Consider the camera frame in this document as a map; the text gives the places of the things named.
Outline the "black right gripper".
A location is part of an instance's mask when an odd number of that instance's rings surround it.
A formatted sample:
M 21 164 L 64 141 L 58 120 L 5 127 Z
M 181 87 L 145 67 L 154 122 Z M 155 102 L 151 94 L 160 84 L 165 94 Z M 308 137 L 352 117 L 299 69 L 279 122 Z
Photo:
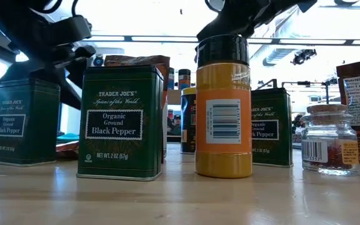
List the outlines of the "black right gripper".
M 234 34 L 249 38 L 255 29 L 269 24 L 294 6 L 306 12 L 316 0 L 225 0 L 217 17 L 196 35 L 199 41 L 212 36 Z

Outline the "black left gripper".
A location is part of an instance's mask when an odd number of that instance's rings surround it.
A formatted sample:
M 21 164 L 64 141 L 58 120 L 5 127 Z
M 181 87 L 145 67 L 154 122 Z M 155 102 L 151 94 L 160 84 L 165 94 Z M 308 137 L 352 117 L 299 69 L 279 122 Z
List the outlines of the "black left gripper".
M 63 104 L 81 109 L 81 97 L 66 80 L 66 67 L 80 64 L 78 73 L 95 50 L 73 50 L 73 43 L 91 37 L 87 20 L 80 16 L 49 22 L 40 15 L 20 15 L 11 20 L 9 38 L 29 62 L 17 62 L 9 68 L 10 78 L 60 78 Z

